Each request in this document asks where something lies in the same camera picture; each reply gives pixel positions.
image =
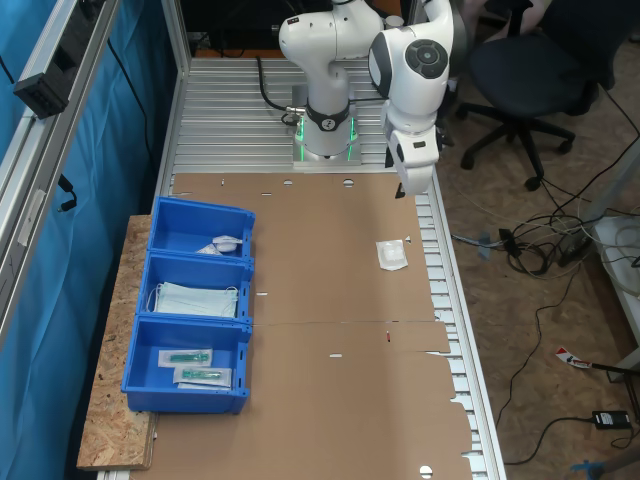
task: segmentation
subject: blue curtain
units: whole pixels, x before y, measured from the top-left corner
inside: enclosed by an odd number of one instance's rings
[[[54,2],[0,3],[3,58],[9,68],[21,71]],[[28,12],[25,18],[33,14],[33,24],[7,16],[8,10]],[[7,28],[20,35],[5,35]],[[123,0],[111,41],[145,107],[149,141],[159,161],[176,78],[160,1]],[[4,90],[0,152],[24,108],[9,88]],[[118,261],[129,216],[139,212],[150,171],[143,116],[106,49],[64,170],[78,206],[58,213],[70,196],[57,189],[0,351],[0,480],[65,476],[67,440],[100,296]]]
[[[0,1],[0,56],[18,81],[56,0]],[[13,85],[0,71],[0,162],[11,142],[24,103],[13,94]]]

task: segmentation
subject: blue plastic bin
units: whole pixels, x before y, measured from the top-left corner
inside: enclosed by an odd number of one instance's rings
[[[225,258],[253,262],[251,258],[251,232],[256,216],[242,208],[192,202],[175,198],[156,199],[149,250],[193,255],[211,243],[214,237],[230,235],[242,239],[242,245]]]
[[[249,289],[253,277],[253,265],[225,259],[220,256],[194,257],[171,255],[168,253],[147,252],[142,272],[140,293],[138,295],[137,313],[149,315],[165,315],[171,317],[188,317],[220,322],[239,322],[251,324],[249,317]],[[234,317],[214,317],[205,315],[184,315],[155,313],[154,289],[160,283],[169,282],[182,287],[225,290],[229,287],[238,289],[238,303]]]
[[[122,377],[122,392],[134,411],[240,413],[246,385],[251,327],[237,323],[179,320],[137,315]],[[165,349],[213,348],[211,366],[233,369],[229,390],[179,389],[173,368],[158,367]]]

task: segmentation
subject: blue face mask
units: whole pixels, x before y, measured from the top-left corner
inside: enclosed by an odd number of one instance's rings
[[[149,295],[147,310],[154,293],[156,296],[154,312],[225,318],[233,318],[236,314],[238,290],[235,287],[229,287],[226,290],[207,290],[165,282],[159,284]]]

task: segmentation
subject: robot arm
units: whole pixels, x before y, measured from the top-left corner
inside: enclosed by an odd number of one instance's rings
[[[307,76],[309,105],[326,115],[349,104],[349,78],[336,60],[367,55],[382,19],[364,0],[332,0],[331,12],[288,18],[280,28],[280,49]]]
[[[305,13],[288,18],[280,28],[285,57],[306,74],[308,100],[302,135],[295,141],[311,154],[336,158],[348,151],[352,135],[349,77],[336,60],[365,57],[382,19],[364,0],[332,0],[331,12]]]
[[[438,108],[449,78],[454,19],[449,0],[427,0],[429,22],[386,30],[369,52],[369,73],[388,100],[381,124],[387,139],[387,165],[393,161],[404,192],[424,192],[440,156]]]

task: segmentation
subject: green syringe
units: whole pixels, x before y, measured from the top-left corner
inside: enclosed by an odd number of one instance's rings
[[[219,379],[222,377],[222,373],[220,372],[207,372],[204,370],[183,370],[182,371],[182,378],[198,378],[201,380],[208,380],[208,379]]]
[[[176,353],[169,356],[170,362],[206,362],[209,360],[208,353]]]

